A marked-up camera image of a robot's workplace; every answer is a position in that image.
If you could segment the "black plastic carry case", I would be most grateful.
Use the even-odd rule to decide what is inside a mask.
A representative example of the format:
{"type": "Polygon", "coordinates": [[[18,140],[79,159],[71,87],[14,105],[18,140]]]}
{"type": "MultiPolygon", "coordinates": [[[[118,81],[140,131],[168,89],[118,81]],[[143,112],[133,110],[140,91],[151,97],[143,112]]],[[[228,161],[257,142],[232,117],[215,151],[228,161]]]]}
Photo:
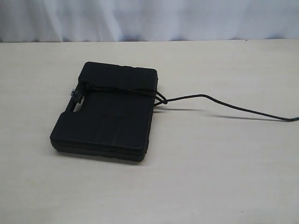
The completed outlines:
{"type": "Polygon", "coordinates": [[[50,135],[59,152],[142,161],[158,77],[155,69],[86,62],[50,135]]]}

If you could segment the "white backdrop curtain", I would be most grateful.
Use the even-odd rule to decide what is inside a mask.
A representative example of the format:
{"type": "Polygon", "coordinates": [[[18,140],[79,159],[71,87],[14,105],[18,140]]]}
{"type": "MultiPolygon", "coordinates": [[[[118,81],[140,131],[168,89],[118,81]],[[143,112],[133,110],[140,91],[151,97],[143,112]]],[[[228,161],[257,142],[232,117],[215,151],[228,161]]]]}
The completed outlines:
{"type": "Polygon", "coordinates": [[[2,42],[297,39],[296,0],[3,0],[2,42]]]}

